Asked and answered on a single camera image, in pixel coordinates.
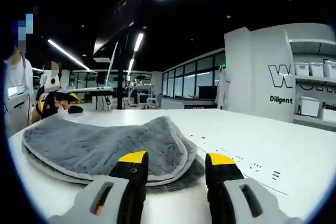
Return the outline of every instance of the folded towel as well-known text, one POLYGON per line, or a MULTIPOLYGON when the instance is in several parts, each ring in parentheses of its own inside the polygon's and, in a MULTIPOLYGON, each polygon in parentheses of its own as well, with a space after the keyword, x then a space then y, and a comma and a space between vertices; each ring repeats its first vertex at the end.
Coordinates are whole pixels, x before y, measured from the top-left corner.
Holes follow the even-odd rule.
POLYGON ((204 167, 195 161, 197 146, 165 116, 143 125, 112 127, 50 117, 26 130, 23 144, 36 167, 74 183, 87 184, 98 175, 108 175, 121 156, 142 150, 149 153, 147 186, 154 190, 178 190, 204 174, 204 167), (163 186, 179 178, 178 183, 163 186))

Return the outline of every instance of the desk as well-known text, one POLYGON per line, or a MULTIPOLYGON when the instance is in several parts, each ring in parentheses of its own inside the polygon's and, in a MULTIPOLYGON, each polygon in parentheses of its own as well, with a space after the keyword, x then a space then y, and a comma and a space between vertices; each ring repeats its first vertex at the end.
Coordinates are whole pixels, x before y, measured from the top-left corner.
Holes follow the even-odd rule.
MULTIPOLYGON (((234 158, 245 176, 277 196, 280 209, 289 217, 306 219, 335 177, 336 133, 302 125, 217 109, 63 111, 54 116, 111 126, 139 125, 163 115, 199 147, 202 158, 205 152, 234 158), (276 180, 272 178, 274 171, 281 173, 276 180)), ((21 151, 22 133, 9 139, 9 146, 29 195, 47 217, 64 214, 82 186, 53 179, 30 166, 21 151)), ((141 223, 211 223, 206 192, 202 178, 194 187, 181 191, 147 194, 141 223)))

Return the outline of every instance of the white storage box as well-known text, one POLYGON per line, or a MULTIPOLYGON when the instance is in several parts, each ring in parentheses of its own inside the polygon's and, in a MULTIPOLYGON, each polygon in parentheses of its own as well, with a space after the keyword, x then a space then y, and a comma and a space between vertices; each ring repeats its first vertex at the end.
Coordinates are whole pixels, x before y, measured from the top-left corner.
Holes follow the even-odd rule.
POLYGON ((322 109, 321 118, 324 121, 336 123, 336 111, 322 109))
POLYGON ((324 77, 323 66, 324 64, 321 62, 311 62, 310 63, 310 72, 312 76, 315 77, 324 77))
POLYGON ((336 79, 336 62, 327 60, 324 63, 324 76, 330 79, 336 79))
POLYGON ((314 116, 319 114, 320 102, 311 97, 300 97, 301 115, 314 116))
POLYGON ((295 74, 297 76, 309 76, 309 63, 305 62, 295 63, 295 74))

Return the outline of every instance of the monitor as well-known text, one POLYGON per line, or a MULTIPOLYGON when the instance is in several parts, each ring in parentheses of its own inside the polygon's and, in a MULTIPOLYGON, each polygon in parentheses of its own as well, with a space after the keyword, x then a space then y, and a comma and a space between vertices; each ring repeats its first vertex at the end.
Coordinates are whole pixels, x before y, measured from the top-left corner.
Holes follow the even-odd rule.
POLYGON ((98 33, 93 54, 99 52, 118 33, 134 24, 138 16, 142 0, 122 0, 109 13, 103 21, 98 33))

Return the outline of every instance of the white shirt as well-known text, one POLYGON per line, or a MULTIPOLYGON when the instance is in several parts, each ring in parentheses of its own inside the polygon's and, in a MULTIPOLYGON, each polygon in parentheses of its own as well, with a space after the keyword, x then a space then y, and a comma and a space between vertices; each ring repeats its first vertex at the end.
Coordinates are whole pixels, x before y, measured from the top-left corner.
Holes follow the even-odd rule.
POLYGON ((32 65, 26 59, 26 71, 24 73, 23 67, 23 58, 20 58, 20 61, 17 65, 13 66, 8 64, 6 69, 6 87, 12 88, 20 85, 25 85, 24 74, 26 75, 26 85, 29 88, 29 100, 22 104, 20 107, 15 108, 13 111, 5 112, 6 119, 6 133, 7 137, 11 137, 15 133, 24 129, 28 126, 29 122, 29 113, 31 112, 31 107, 35 102, 34 99, 34 89, 33 89, 33 70, 32 65))

